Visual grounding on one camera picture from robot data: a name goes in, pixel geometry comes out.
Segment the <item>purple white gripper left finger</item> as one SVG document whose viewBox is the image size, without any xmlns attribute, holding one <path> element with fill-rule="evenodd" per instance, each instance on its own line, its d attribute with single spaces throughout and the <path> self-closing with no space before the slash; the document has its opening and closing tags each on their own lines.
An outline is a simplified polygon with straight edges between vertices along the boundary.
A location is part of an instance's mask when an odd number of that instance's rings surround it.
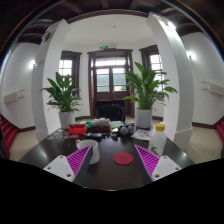
<svg viewBox="0 0 224 224">
<path fill-rule="evenodd" d="M 92 155 L 93 147 L 89 145 L 68 156 L 59 155 L 44 170 L 76 185 L 82 185 Z"/>
</svg>

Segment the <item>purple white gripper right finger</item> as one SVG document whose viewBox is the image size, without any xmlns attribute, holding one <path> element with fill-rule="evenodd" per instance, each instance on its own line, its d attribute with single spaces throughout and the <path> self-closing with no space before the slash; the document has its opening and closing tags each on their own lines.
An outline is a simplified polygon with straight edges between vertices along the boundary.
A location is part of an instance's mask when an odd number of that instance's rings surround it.
<svg viewBox="0 0 224 224">
<path fill-rule="evenodd" d="M 135 149 L 136 161 L 144 182 L 154 182 L 181 170 L 181 167 L 167 155 L 159 157 L 138 145 L 135 146 Z"/>
</svg>

